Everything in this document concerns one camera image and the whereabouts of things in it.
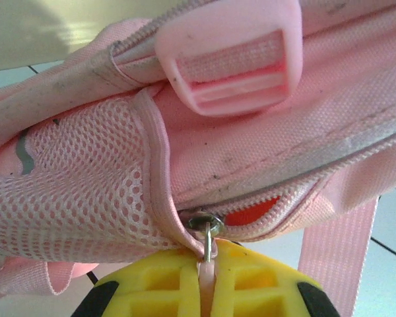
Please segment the pink bag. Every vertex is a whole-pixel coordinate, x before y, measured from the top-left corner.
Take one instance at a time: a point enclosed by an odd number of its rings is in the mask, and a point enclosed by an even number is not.
[[[0,88],[0,297],[202,256],[202,209],[229,240],[306,228],[299,269],[351,316],[395,186],[396,0],[191,0]]]

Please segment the white wall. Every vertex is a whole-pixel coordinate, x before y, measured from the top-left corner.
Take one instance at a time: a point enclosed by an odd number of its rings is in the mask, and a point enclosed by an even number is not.
[[[0,0],[0,69],[64,59],[106,25],[182,0]]]

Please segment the white tile floor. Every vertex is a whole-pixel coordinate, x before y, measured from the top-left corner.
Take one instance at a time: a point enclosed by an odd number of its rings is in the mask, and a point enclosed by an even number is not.
[[[58,63],[35,65],[32,68],[40,72]],[[0,87],[33,75],[34,71],[28,67],[0,71]],[[298,267],[301,244],[302,231],[246,246]],[[94,273],[101,278],[123,266],[100,265]],[[68,290],[58,297],[11,296],[0,299],[0,317],[70,317],[91,286],[87,277],[81,277],[74,280]],[[396,317],[396,190],[380,199],[354,314],[354,317],[388,316]]]

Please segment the pink plastic buckle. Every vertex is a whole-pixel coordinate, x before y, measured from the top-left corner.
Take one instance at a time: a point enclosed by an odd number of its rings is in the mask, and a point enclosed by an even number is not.
[[[302,73],[298,0],[219,0],[166,23],[155,51],[179,98],[204,116],[282,102]]]

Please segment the yellow plastic object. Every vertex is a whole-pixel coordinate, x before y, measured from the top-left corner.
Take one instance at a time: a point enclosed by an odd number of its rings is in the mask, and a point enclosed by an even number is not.
[[[338,316],[317,313],[325,307],[325,299],[321,306],[316,301],[318,293],[325,294],[304,274],[229,241],[217,244],[211,317]],[[107,286],[113,289],[91,295]],[[161,251],[120,269],[99,280],[73,316],[200,317],[196,255]]]

